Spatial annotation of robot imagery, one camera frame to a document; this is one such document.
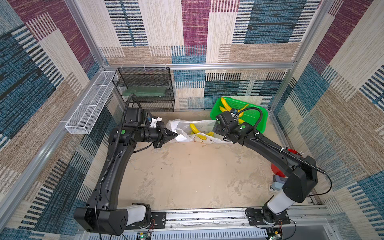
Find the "yellow banana bunch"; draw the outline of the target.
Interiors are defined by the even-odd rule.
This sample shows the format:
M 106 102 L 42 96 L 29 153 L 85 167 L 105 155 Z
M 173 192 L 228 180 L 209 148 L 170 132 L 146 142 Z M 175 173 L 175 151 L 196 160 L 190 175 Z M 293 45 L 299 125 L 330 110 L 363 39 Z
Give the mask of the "yellow banana bunch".
M 224 104 L 223 104 L 221 98 L 219 98 L 214 105 L 214 108 L 216 109 L 216 112 L 218 112 L 218 113 L 222 113 L 222 112 L 225 112 L 228 110 L 230 110 L 231 113 L 234 113 L 234 112 L 239 112 L 240 110 L 243 110 L 243 109 L 250 107 L 250 104 L 243 102 L 243 101 L 240 101 L 240 100 L 236 100 L 233 98 L 227 98 L 227 97 L 223 97 L 223 99 L 225 100 Z M 252 116 L 248 115 L 246 112 L 239 114 L 238 119 L 239 119 L 240 123 L 247 122 L 249 124 L 251 124 L 251 122 L 253 120 Z

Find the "white plastic bag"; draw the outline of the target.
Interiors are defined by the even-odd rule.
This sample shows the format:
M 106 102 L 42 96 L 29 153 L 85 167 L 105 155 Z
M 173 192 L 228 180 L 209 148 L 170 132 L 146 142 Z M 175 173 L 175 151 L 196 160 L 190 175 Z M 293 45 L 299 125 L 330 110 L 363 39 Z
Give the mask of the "white plastic bag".
M 215 120 L 184 121 L 176 119 L 168 121 L 166 127 L 177 134 L 176 138 L 171 140 L 172 143 L 228 144 L 229 142 L 224 141 L 223 136 L 213 132 L 215 123 Z

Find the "single yellow banana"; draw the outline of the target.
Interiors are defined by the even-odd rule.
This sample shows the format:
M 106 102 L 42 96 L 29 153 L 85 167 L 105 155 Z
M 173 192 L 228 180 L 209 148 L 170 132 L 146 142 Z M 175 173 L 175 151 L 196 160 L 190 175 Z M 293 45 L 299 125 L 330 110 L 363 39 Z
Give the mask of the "single yellow banana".
M 203 134 L 202 135 L 202 133 L 197 129 L 197 127 L 194 124 L 190 124 L 190 128 L 191 128 L 192 132 L 195 134 L 195 136 L 197 138 L 199 138 L 200 140 L 202 140 L 202 141 L 206 141 L 207 140 L 206 136 L 210 136 L 210 137 L 214 136 L 213 132 L 209 132 L 207 134 Z

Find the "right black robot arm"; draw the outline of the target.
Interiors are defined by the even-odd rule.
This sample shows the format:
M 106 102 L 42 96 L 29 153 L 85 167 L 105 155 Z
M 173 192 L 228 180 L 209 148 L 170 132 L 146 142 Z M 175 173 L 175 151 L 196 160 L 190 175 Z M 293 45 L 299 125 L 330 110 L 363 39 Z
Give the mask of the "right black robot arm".
M 254 125 L 240 122 L 242 110 L 225 111 L 216 116 L 214 133 L 222 136 L 224 141 L 238 143 L 262 155 L 288 178 L 283 188 L 265 203 L 259 214 L 259 218 L 271 225 L 290 206 L 302 203 L 311 196 L 311 191 L 318 183 L 318 173 L 326 172 L 317 167 L 314 158 L 293 154 L 264 136 L 258 130 L 263 112 L 260 108 L 251 109 L 260 115 Z

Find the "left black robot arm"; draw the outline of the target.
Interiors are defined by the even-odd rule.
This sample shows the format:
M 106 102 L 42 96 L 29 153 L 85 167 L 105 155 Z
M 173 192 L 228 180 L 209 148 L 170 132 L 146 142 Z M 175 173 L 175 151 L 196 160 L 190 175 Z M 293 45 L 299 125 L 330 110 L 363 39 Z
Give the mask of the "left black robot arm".
M 89 233 L 120 236 L 128 226 L 149 229 L 155 221 L 148 204 L 132 204 L 126 209 L 118 208 L 119 192 L 127 164 L 136 150 L 137 143 L 149 143 L 160 149 L 163 144 L 175 139 L 177 133 L 157 121 L 151 113 L 142 109 L 135 94 L 130 94 L 120 123 L 108 138 L 108 154 L 91 196 L 85 207 L 77 208 L 75 221 Z

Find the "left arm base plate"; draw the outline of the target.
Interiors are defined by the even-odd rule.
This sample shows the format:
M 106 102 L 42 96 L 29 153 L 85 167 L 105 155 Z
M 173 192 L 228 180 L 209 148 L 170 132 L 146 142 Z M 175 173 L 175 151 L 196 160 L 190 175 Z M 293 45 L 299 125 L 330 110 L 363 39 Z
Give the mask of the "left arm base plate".
M 150 220 L 134 223 L 126 226 L 126 230 L 148 230 L 149 228 L 164 229 L 166 227 L 167 213 L 166 212 L 152 212 Z

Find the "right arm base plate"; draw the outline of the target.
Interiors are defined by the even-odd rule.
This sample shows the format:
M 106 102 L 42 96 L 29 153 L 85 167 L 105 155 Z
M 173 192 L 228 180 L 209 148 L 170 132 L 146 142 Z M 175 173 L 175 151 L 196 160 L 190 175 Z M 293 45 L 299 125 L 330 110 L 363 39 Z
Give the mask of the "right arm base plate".
M 245 215 L 250 226 L 277 226 L 279 224 L 289 225 L 291 223 L 287 211 L 273 213 L 268 209 L 246 208 Z

